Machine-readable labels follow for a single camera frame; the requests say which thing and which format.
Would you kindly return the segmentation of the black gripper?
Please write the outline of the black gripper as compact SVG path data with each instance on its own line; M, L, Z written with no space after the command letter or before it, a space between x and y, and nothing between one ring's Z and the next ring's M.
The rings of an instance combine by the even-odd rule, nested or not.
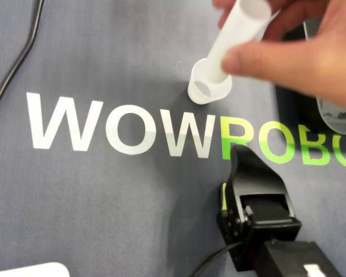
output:
M287 199L289 195L281 177L250 148L233 145L230 161L230 182L221 183L219 189L217 224L227 245L240 244L229 251L235 269L249 271L265 242L294 241L302 224L289 215L284 201L245 197L245 222L238 229L240 197L279 194Z

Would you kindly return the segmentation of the right human hand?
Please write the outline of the right human hand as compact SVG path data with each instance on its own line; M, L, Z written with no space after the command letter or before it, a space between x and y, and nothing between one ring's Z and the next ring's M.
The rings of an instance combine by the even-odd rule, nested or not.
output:
M230 49L222 61L231 75L269 81L346 108L346 1L270 1L275 18L259 42ZM321 20L308 40L282 37L304 20Z

